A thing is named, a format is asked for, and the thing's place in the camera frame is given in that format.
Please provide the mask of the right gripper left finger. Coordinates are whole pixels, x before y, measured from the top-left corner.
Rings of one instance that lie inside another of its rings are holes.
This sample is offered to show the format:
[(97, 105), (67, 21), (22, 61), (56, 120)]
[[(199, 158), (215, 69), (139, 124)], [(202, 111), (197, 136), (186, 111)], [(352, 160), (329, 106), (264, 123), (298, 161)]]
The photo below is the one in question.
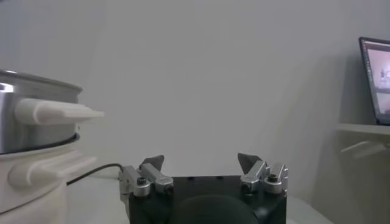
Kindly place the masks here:
[(172, 192), (173, 178), (161, 173), (164, 160), (163, 155), (157, 155), (144, 159), (138, 167), (124, 166), (118, 177), (120, 194), (148, 197), (152, 190), (159, 194)]

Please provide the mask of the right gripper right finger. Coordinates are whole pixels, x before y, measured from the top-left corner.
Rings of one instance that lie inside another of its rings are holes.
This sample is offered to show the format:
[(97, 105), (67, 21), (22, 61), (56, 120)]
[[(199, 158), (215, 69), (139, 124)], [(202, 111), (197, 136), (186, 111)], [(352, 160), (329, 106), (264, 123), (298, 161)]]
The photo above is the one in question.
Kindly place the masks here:
[(240, 176), (244, 194), (254, 194), (260, 187), (269, 194), (286, 194), (288, 191), (288, 168), (276, 163), (269, 166), (257, 155), (238, 153), (238, 162), (243, 170)]

